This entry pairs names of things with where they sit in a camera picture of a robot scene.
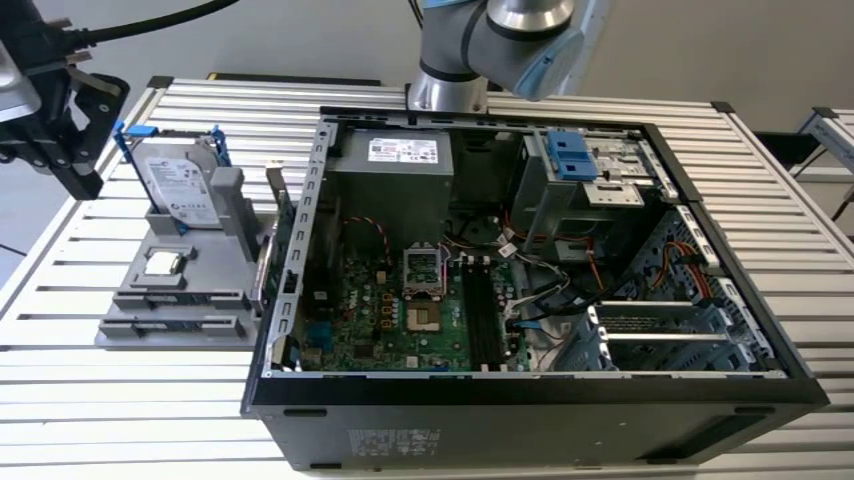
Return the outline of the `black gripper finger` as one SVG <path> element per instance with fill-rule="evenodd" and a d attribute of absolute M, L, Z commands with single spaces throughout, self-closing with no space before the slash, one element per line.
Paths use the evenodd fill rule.
<path fill-rule="evenodd" d="M 16 119 L 1 124 L 1 163 L 15 160 L 55 176 L 72 172 L 68 147 L 39 120 Z"/>
<path fill-rule="evenodd" d="M 113 131 L 129 85 L 117 77 L 67 69 L 68 89 L 56 127 L 51 171 L 76 200 L 93 200 L 103 188 L 95 169 Z"/>

